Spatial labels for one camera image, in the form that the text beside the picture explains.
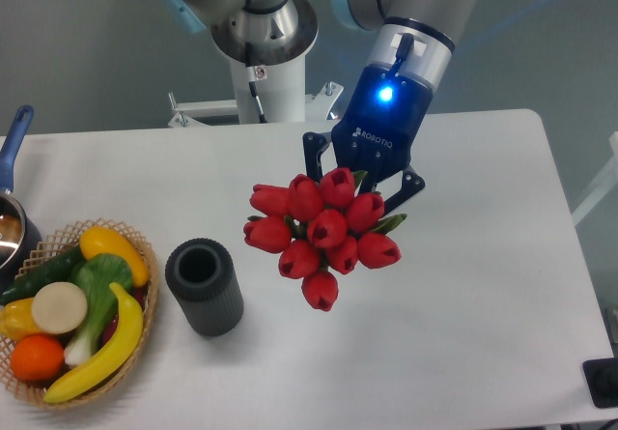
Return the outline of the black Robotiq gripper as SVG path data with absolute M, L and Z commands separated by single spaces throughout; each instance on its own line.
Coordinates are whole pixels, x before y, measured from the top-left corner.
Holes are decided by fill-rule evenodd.
M 384 201 L 384 216 L 391 215 L 426 186 L 409 164 L 411 144 L 432 99 L 433 91 L 416 80 L 366 67 L 331 133 L 302 135 L 306 175 L 316 183 L 322 179 L 322 155 L 331 141 L 340 167 L 367 173 L 364 192 L 402 171 L 400 189 Z

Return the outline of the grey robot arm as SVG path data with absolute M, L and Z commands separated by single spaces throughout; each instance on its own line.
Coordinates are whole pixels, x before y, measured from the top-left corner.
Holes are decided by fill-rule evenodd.
M 302 122 L 307 116 L 305 57 L 318 36 L 307 0 L 164 0 L 189 32 L 209 30 L 227 58 L 239 120 Z M 346 26 L 377 37 L 343 118 L 329 132 L 307 133 L 307 174 L 322 176 L 321 157 L 365 171 L 369 192 L 394 175 L 392 212 L 424 188 L 411 167 L 411 145 L 477 0 L 331 0 Z

